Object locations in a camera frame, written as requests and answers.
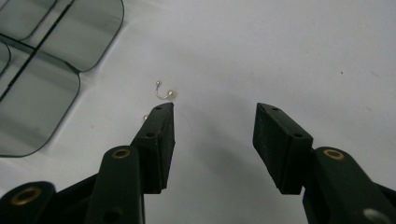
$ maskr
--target white table surface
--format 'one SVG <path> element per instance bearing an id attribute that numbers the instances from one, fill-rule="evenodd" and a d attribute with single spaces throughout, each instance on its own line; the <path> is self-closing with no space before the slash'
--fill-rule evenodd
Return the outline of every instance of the white table surface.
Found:
<path id="1" fill-rule="evenodd" d="M 37 153 L 0 159 L 0 195 L 45 180 L 64 189 L 129 145 L 143 116 L 177 92 L 168 189 L 146 196 L 147 223 L 306 223 L 252 145 L 256 104 L 282 108 L 396 189 L 396 2 L 124 0 L 103 60 Z"/>

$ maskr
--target metal hook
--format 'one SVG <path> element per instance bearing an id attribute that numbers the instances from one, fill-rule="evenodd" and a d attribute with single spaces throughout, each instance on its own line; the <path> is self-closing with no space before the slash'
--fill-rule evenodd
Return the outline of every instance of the metal hook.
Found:
<path id="1" fill-rule="evenodd" d="M 158 97 L 158 99 L 160 99 L 160 100 L 167 100 L 167 99 L 173 99 L 173 98 L 176 97 L 176 92 L 175 92 L 175 91 L 172 91 L 172 90 L 169 90 L 168 93 L 166 93 L 165 96 L 160 96 L 160 95 L 158 94 L 158 88 L 160 88 L 160 86 L 161 86 L 162 83 L 161 83 L 161 81 L 157 81 L 155 84 L 156 84 L 156 86 L 157 86 L 157 88 L 155 89 L 155 95 Z"/>

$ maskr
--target glass plate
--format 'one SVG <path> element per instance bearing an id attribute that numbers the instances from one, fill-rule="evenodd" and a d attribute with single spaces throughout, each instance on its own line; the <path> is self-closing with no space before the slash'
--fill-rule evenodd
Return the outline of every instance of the glass plate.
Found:
<path id="1" fill-rule="evenodd" d="M 42 148 L 78 90 L 74 70 L 38 52 L 0 104 L 0 156 L 27 156 Z"/>
<path id="2" fill-rule="evenodd" d="M 7 0 L 0 8 L 0 33 L 17 40 L 28 38 L 56 0 Z"/>
<path id="3" fill-rule="evenodd" d="M 121 0 L 80 0 L 69 8 L 41 50 L 80 72 L 92 69 L 123 21 Z"/>
<path id="4" fill-rule="evenodd" d="M 7 69 L 10 58 L 11 53 L 8 46 L 0 41 L 0 76 Z"/>

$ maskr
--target rounded glass corner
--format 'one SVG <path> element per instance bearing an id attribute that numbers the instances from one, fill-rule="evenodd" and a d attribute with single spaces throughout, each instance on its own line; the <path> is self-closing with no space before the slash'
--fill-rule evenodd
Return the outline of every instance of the rounded glass corner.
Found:
<path id="1" fill-rule="evenodd" d="M 24 157 L 51 138 L 76 99 L 78 73 L 38 52 L 0 104 L 0 157 Z"/>

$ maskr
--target small pearl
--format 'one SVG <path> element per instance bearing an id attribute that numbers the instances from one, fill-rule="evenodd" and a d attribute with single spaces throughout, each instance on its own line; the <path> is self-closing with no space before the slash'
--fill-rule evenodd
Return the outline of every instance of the small pearl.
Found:
<path id="1" fill-rule="evenodd" d="M 175 92 L 174 91 L 168 91 L 168 96 L 169 96 L 169 98 L 174 98 L 175 97 Z"/>

